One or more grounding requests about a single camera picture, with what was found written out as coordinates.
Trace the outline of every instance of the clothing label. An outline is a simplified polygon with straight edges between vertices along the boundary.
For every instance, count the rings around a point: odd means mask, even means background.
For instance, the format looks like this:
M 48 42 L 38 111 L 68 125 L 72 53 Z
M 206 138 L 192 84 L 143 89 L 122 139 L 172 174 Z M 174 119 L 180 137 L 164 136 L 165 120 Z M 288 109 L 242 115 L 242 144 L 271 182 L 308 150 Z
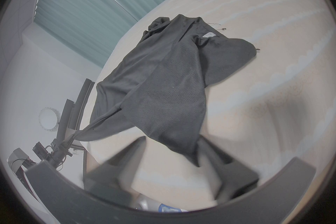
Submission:
M 215 37 L 216 35 L 214 34 L 214 33 L 212 33 L 212 32 L 208 32 L 208 33 L 206 33 L 204 36 L 202 36 L 202 37 Z

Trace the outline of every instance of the bed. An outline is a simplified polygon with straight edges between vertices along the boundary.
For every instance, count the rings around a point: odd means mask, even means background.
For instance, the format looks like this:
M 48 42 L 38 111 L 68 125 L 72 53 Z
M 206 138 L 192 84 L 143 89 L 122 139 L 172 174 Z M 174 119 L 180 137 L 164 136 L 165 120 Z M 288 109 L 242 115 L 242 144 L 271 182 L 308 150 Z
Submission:
M 202 17 L 225 36 L 260 49 L 245 67 L 205 89 L 207 113 L 200 133 L 258 171 L 259 184 L 294 156 L 316 167 L 318 176 L 336 145 L 336 25 L 325 2 L 166 0 L 120 39 L 97 82 L 117 67 L 154 19 L 178 14 Z M 96 95 L 94 88 L 81 129 L 89 124 Z M 102 163 L 143 135 L 133 127 L 82 144 Z M 132 187 L 185 210 L 216 205 L 202 169 L 149 138 Z

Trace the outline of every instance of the gray sweater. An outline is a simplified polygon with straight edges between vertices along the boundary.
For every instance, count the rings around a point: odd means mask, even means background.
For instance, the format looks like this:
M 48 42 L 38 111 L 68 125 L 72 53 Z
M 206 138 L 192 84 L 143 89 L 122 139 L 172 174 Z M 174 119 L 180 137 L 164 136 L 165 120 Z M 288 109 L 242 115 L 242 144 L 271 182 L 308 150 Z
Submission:
M 255 55 L 251 43 L 223 36 L 202 18 L 157 18 L 118 67 L 97 84 L 90 125 L 74 136 L 93 141 L 137 126 L 193 159 L 206 112 L 204 88 Z

